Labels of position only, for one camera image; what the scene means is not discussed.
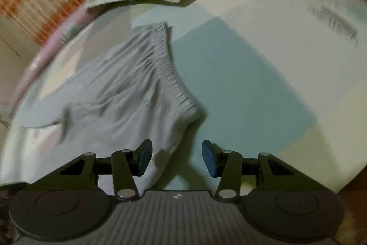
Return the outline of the grey patterned pyjama trousers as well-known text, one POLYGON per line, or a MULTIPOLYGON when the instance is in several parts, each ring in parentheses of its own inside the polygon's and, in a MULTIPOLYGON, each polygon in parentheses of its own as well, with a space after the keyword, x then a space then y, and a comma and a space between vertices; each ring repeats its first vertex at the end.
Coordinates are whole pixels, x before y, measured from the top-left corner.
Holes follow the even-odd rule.
POLYGON ((135 179, 144 192, 159 180, 199 114, 171 60, 167 24, 136 27, 20 114, 26 128, 61 125, 58 143, 45 148, 32 180, 86 152, 107 157, 149 139, 152 158, 135 179))

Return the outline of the patchwork pastel bed sheet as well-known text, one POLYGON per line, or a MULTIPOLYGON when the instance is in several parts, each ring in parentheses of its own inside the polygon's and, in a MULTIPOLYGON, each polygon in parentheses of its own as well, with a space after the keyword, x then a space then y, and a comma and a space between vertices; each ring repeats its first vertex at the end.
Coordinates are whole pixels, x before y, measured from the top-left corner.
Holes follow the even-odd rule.
POLYGON ((214 189, 201 147, 270 152, 335 192, 366 166, 366 0, 140 0, 117 3, 71 40, 19 111, 53 92, 131 29, 165 21, 201 118, 158 189, 214 189))

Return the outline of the purple floral rolled quilt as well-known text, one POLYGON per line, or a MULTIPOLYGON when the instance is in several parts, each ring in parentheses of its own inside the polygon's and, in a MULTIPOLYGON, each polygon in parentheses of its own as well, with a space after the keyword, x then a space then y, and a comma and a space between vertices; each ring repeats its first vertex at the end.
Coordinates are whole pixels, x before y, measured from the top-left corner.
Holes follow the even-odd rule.
POLYGON ((16 85, 10 100, 12 111, 17 107, 27 89, 50 61, 58 54, 62 47, 73 39, 80 31, 106 10, 106 5, 86 8, 84 6, 72 13, 58 29, 49 37, 41 50, 32 59, 16 85))

